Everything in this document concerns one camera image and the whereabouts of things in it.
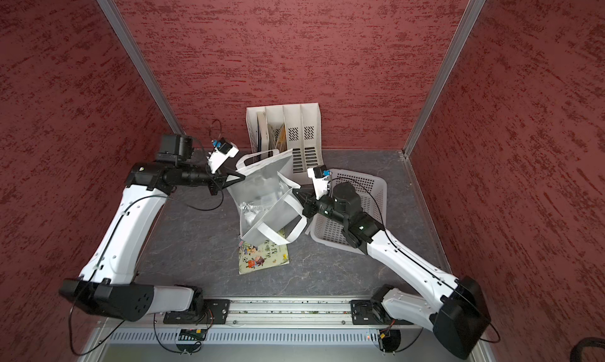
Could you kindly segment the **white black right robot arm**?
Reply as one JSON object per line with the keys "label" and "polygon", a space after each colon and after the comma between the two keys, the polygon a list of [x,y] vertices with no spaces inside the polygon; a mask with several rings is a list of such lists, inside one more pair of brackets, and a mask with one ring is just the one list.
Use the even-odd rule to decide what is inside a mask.
{"label": "white black right robot arm", "polygon": [[348,245],[384,264],[417,294],[392,288],[381,295],[381,307],[393,320],[416,324],[435,335],[453,356],[466,359],[492,320],[481,286],[471,277],[457,278],[433,266],[401,243],[385,225],[362,208],[351,182],[316,194],[295,189],[307,218],[323,216],[342,226]]}

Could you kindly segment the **white insulated delivery bag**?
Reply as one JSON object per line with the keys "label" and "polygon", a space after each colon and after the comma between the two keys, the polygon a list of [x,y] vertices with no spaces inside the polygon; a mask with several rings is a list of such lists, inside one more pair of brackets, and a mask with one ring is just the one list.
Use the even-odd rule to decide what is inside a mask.
{"label": "white insulated delivery bag", "polygon": [[[288,245],[296,241],[307,227],[302,204],[294,195],[301,185],[290,179],[292,151],[261,158],[258,152],[244,155],[236,171],[246,176],[243,182],[228,187],[239,213],[239,239],[252,245],[265,241]],[[243,209],[250,205],[268,207],[269,211],[253,226],[244,220]]]}

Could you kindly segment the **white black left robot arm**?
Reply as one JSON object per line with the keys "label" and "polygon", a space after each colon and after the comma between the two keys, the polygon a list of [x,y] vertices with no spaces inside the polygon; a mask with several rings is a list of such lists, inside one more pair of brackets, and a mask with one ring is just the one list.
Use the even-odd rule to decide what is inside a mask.
{"label": "white black left robot arm", "polygon": [[192,163],[194,138],[162,137],[154,161],[135,164],[127,177],[115,217],[92,258],[77,278],[63,281],[59,294],[73,307],[94,316],[136,322],[149,314],[178,312],[202,319],[203,292],[190,286],[153,286],[134,282],[137,261],[154,222],[179,187],[208,188],[211,195],[244,181],[225,168],[238,147],[225,138],[213,143],[204,164]]}

